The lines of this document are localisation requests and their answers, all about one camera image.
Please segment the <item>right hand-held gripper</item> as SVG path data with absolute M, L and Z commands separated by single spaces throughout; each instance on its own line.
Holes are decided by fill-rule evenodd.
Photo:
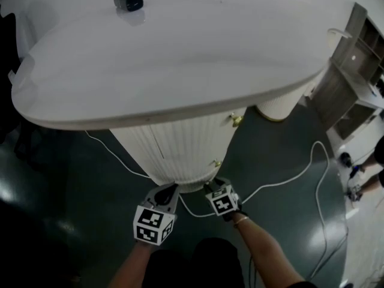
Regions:
M 205 183 L 203 189 L 217 216 L 240 210 L 242 202 L 226 178 L 215 177 L 213 183 Z

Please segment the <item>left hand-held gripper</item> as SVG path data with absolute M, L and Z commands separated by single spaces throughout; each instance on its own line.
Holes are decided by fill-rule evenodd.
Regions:
M 145 203 L 138 205 L 133 220 L 134 238 L 160 246 L 172 233 L 179 197 L 178 184 L 166 184 L 149 191 Z

